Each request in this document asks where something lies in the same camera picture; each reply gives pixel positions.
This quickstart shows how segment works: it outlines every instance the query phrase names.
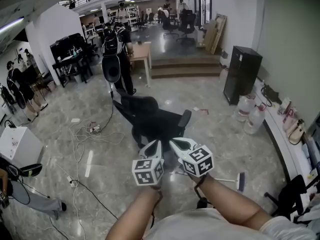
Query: mini fridge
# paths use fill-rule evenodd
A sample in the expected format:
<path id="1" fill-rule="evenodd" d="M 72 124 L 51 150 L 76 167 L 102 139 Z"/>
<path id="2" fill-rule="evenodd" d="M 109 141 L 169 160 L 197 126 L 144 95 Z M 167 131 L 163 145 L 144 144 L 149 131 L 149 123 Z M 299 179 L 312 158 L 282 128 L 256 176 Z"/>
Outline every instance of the mini fridge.
<path id="1" fill-rule="evenodd" d="M 230 105 L 237 105 L 239 97 L 252 91 L 262 56 L 251 48 L 234 46 L 223 94 Z"/>

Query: shoe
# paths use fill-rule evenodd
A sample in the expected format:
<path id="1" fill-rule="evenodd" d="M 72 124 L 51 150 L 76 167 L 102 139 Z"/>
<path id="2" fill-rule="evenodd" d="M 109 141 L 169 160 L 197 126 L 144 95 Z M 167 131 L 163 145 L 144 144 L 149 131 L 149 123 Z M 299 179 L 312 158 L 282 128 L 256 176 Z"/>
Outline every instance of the shoe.
<path id="1" fill-rule="evenodd" d="M 67 210 L 67 205 L 64 202 L 61 202 L 62 211 L 65 212 Z"/>
<path id="2" fill-rule="evenodd" d="M 133 96 L 133 95 L 135 95 L 135 94 L 136 94 L 136 92 L 137 92 L 137 89 L 136 89 L 136 88 L 133 88 L 133 90 L 132 90 L 132 94 L 131 94 L 131 95 L 132 95 L 132 96 Z"/>
<path id="3" fill-rule="evenodd" d="M 201 199 L 199 199 L 198 203 L 196 204 L 197 209 L 207 208 L 207 206 L 208 206 L 208 199 L 206 199 L 205 197 L 202 197 Z"/>
<path id="4" fill-rule="evenodd" d="M 40 107 L 40 111 L 43 110 L 46 106 L 48 106 L 48 103 L 42 104 L 41 107 Z"/>

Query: wooden step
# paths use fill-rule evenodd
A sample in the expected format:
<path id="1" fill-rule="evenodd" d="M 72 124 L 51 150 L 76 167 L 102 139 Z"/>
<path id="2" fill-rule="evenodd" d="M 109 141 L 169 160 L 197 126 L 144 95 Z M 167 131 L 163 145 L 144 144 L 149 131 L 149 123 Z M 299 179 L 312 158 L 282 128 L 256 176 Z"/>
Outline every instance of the wooden step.
<path id="1" fill-rule="evenodd" d="M 218 77 L 221 67 L 168 67 L 151 69 L 151 78 L 180 78 L 180 77 Z"/>
<path id="2" fill-rule="evenodd" d="M 157 59 L 152 61 L 153 69 L 217 66 L 219 66 L 219 56 L 170 58 Z"/>

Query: black shoe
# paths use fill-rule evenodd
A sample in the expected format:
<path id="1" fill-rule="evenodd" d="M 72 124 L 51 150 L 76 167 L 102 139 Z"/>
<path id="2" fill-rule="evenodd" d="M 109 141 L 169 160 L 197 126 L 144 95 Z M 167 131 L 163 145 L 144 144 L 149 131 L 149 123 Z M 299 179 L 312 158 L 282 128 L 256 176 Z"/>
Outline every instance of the black shoe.
<path id="1" fill-rule="evenodd" d="M 206 199 L 205 197 L 202 197 L 201 199 L 199 199 L 198 203 L 196 204 L 197 209 L 207 208 L 207 206 L 208 206 L 208 199 Z"/>
<path id="2" fill-rule="evenodd" d="M 64 202 L 62 202 L 61 203 L 61 208 L 62 208 L 62 211 L 65 212 L 67 210 L 67 205 Z"/>
<path id="3" fill-rule="evenodd" d="M 130 95 L 135 95 L 136 94 L 136 92 L 137 92 L 137 89 L 136 88 L 133 88 L 133 90 L 132 90 L 132 93 L 130 93 Z"/>

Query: bottle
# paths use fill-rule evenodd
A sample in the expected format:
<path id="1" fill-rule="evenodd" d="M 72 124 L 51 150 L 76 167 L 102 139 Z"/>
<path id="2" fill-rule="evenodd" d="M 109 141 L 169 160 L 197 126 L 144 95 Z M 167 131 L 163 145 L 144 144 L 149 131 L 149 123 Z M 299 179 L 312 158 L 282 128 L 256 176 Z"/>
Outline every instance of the bottle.
<path id="1" fill-rule="evenodd" d="M 228 68 L 227 66 L 223 66 L 223 69 L 220 72 L 220 76 L 219 76 L 219 85 L 220 85 L 220 90 L 223 92 L 225 89 L 225 84 L 227 81 L 227 76 L 228 76 Z"/>
<path id="2" fill-rule="evenodd" d="M 254 98 L 255 96 L 252 95 L 241 96 L 238 105 L 234 110 L 233 118 L 239 122 L 246 121 L 251 110 L 253 110 L 256 105 Z"/>
<path id="3" fill-rule="evenodd" d="M 265 110 L 267 105 L 264 103 L 261 103 L 260 106 L 256 106 L 249 114 L 248 118 L 246 119 L 246 122 L 244 124 L 243 130 L 246 134 L 255 134 L 262 123 L 265 120 Z"/>

